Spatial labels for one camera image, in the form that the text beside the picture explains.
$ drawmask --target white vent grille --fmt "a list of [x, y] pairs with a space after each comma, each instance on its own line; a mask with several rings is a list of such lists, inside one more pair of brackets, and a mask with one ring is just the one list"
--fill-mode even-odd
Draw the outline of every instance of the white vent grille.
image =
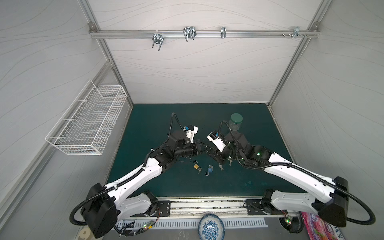
[[[127, 224], [135, 221], [134, 228], [129, 229], [139, 229], [144, 224], [148, 223], [151, 219], [127, 219], [118, 223], [117, 227], [121, 228]], [[156, 224], [153, 226], [153, 229], [197, 229], [200, 219], [198, 218], [187, 218], [187, 219], [159, 219]], [[224, 227], [229, 228], [257, 228], [257, 227], [268, 227], [265, 224], [263, 217], [244, 217], [244, 218], [222, 218]]]

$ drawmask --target padlock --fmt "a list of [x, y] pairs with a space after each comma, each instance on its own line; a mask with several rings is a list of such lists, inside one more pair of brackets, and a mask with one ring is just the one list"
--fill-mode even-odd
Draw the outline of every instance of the padlock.
[[197, 165], [197, 161], [193, 161], [193, 163], [195, 164], [193, 167], [194, 167], [195, 169], [198, 169], [199, 166]]

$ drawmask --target table surface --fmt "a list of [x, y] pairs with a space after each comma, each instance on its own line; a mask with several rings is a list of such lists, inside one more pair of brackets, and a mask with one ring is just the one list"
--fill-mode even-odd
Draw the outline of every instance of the table surface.
[[[142, 164], [150, 149], [155, 149], [167, 139], [172, 112], [177, 114], [181, 125], [199, 128], [194, 139], [210, 144], [207, 135], [217, 130], [222, 120], [229, 121], [232, 113], [240, 113], [243, 123], [239, 132], [252, 145], [263, 145], [291, 161], [265, 104], [135, 104], [108, 182], [121, 178]], [[181, 160], [165, 173], [145, 183], [133, 196], [145, 190], [158, 197], [257, 196], [263, 195], [266, 189], [304, 192], [277, 176], [261, 170], [242, 168], [235, 161], [231, 166], [224, 164], [224, 170], [221, 171], [218, 163], [207, 154], [192, 157], [192, 162], [189, 159]], [[200, 174], [193, 167], [193, 161], [202, 167]], [[213, 165], [213, 172], [206, 176], [205, 171], [209, 165]]]

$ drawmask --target floral pattern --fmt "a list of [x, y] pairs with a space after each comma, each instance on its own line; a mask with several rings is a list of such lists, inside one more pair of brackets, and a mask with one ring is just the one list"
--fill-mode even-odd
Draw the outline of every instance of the floral pattern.
[[218, 237], [218, 226], [215, 221], [208, 220], [203, 224], [203, 231], [206, 240], [217, 240]]

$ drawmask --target green jar lid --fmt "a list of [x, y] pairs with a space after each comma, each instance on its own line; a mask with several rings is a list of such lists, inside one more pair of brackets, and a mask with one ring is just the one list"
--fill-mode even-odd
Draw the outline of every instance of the green jar lid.
[[235, 123], [235, 124], [240, 124], [243, 122], [243, 116], [241, 116], [240, 114], [238, 113], [233, 113], [231, 115], [231, 122]]

